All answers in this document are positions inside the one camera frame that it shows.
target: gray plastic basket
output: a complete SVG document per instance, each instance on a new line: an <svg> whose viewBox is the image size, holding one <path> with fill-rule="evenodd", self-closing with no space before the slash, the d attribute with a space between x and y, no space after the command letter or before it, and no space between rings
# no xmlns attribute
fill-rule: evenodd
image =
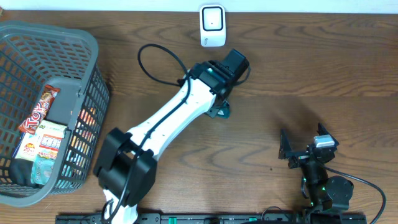
<svg viewBox="0 0 398 224"><path fill-rule="evenodd" d="M0 23L0 203L28 206L83 185L109 103L97 57L98 44L85 31ZM45 119L68 128L49 181L37 189L13 183L9 167L17 128L46 84L61 90Z"/></svg>

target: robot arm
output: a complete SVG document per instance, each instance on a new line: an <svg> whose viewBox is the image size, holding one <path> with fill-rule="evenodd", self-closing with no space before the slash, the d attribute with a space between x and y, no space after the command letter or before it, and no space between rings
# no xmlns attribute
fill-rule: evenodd
<svg viewBox="0 0 398 224"><path fill-rule="evenodd" d="M127 133L115 128L107 135L94 167L107 199L103 223L130 224L136 221L136 206L153 186L157 161L165 148L199 115L218 110L248 67L245 56L236 50L222 62L196 64L180 91L158 112ZM186 97L188 82L190 93L186 102L164 119ZM162 122L142 144L159 121ZM127 155L130 152L134 155L132 159ZM119 200L121 206L115 208Z"/></svg>

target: wooden table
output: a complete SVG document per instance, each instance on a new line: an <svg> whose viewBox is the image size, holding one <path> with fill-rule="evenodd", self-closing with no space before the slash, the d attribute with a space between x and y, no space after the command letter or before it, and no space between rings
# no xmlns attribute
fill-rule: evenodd
<svg viewBox="0 0 398 224"><path fill-rule="evenodd" d="M111 85L104 136L127 131L178 90L147 78L137 50L161 44L191 67L222 60L236 48L249 59L250 79L234 89L231 117L201 116L162 156L157 180L141 208L165 213L262 212L271 205L299 209L299 169L278 160L279 129L296 150L321 121L339 140L328 165L380 186L387 207L380 223L398 222L398 16L362 14L228 13L227 44L200 45L198 13L4 11L22 20L87 30L99 43L99 67ZM178 64L157 49L143 53L148 71L174 81ZM379 193L354 181L351 212L372 220ZM0 205L0 223L54 223L59 213L90 213L104 204L95 176L82 189L49 196L27 208Z"/></svg>

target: food package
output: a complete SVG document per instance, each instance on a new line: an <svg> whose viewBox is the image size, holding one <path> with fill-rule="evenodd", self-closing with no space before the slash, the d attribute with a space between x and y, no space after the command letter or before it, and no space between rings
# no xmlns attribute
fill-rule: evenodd
<svg viewBox="0 0 398 224"><path fill-rule="evenodd" d="M43 120L35 134L24 133L14 157L34 162L36 155L41 153L42 157L57 158L65 128L64 125Z"/></svg>
<svg viewBox="0 0 398 224"><path fill-rule="evenodd" d="M23 133L35 134L37 127L49 111L51 104L59 91L60 89L58 88L54 88L50 85L45 85L39 102L36 104L29 117L26 118L24 122L22 122L18 129Z"/></svg>
<svg viewBox="0 0 398 224"><path fill-rule="evenodd" d="M53 159L37 156L33 162L32 174L30 175L32 184L46 184L50 179L54 163L55 160Z"/></svg>

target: candy bar wrapper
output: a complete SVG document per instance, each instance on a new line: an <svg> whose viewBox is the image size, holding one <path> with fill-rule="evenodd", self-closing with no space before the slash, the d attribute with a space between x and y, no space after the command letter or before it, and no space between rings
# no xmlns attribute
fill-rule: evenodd
<svg viewBox="0 0 398 224"><path fill-rule="evenodd" d="M42 97L33 109L32 114L30 114L29 117L25 119L25 121L18 127L18 129L23 133L35 134L37 127L49 111L51 104L59 91L59 88L45 85Z"/></svg>

